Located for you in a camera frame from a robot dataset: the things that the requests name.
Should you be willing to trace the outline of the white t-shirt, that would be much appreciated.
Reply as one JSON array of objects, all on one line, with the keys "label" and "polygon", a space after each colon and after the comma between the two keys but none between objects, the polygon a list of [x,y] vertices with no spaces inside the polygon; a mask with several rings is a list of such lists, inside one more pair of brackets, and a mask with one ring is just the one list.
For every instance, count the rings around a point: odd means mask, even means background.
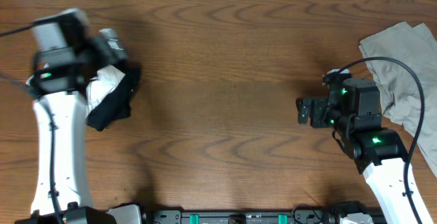
[{"label": "white t-shirt", "polygon": [[87,78],[79,65],[49,66],[36,70],[26,81],[36,100],[33,102],[35,117],[39,120],[85,120],[104,105],[112,94],[131,91],[122,85],[128,74],[113,65],[107,65]]}]

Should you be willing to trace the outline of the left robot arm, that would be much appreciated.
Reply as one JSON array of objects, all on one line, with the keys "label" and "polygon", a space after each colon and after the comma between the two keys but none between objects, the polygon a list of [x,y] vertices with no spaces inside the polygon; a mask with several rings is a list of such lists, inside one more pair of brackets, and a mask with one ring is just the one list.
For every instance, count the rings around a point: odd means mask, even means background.
[{"label": "left robot arm", "polygon": [[114,69],[128,56],[112,29],[86,39],[81,31],[65,34],[59,27],[39,27],[54,36],[39,39],[30,90],[38,123],[38,185],[26,223],[140,223],[136,205],[101,211],[92,207],[87,182],[85,132],[90,114],[84,91],[91,81],[84,69]]}]

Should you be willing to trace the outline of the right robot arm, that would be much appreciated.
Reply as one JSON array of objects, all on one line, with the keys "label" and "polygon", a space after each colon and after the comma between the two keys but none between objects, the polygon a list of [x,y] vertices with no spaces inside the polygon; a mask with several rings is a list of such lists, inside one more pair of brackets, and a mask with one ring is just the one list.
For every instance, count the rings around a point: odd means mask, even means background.
[{"label": "right robot arm", "polygon": [[331,81],[325,98],[296,101],[299,124],[332,128],[342,152],[364,176],[387,223],[432,223],[398,133],[382,127],[380,92],[370,79]]}]

